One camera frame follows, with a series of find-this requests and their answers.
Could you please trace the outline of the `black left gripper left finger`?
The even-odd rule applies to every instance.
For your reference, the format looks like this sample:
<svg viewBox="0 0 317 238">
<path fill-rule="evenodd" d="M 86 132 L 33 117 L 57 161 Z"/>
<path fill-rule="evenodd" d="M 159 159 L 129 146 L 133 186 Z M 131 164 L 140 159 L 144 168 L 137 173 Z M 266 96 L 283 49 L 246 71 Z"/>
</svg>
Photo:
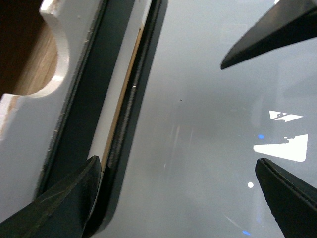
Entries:
<svg viewBox="0 0 317 238">
<path fill-rule="evenodd" d="M 80 238 L 94 206 L 101 163 L 92 156 L 75 172 L 0 224 L 2 238 Z"/>
</svg>

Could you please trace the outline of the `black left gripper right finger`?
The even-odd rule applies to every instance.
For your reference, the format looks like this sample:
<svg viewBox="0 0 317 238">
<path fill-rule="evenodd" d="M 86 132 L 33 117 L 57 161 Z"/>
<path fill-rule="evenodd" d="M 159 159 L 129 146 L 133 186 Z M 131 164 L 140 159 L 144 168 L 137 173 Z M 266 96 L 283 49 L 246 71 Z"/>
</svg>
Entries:
<svg viewBox="0 0 317 238">
<path fill-rule="evenodd" d="M 317 236 L 317 189 L 267 158 L 257 160 L 256 177 L 286 238 Z"/>
</svg>

